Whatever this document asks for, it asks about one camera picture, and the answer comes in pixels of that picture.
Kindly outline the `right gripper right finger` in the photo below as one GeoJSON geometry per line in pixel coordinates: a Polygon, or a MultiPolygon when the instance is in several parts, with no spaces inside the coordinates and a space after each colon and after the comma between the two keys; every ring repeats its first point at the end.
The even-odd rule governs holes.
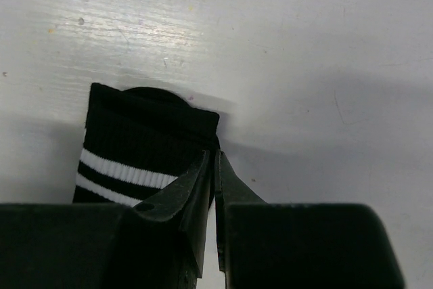
{"type": "Polygon", "coordinates": [[[227,288],[404,288],[385,227],[364,204],[270,204],[214,162],[216,242],[227,288]]]}

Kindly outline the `black white-striped sock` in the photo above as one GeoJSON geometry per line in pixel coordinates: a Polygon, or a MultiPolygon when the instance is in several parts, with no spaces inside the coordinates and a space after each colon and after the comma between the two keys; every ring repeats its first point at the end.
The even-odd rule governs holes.
{"type": "Polygon", "coordinates": [[[163,89],[93,83],[78,162],[75,203],[135,206],[220,148],[216,112],[163,89]]]}

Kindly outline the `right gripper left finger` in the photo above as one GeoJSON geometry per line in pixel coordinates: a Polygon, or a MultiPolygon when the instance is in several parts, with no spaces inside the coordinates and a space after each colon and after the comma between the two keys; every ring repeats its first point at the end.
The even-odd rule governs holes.
{"type": "Polygon", "coordinates": [[[195,288],[202,277],[209,152],[137,206],[4,204],[2,288],[195,288]]]}

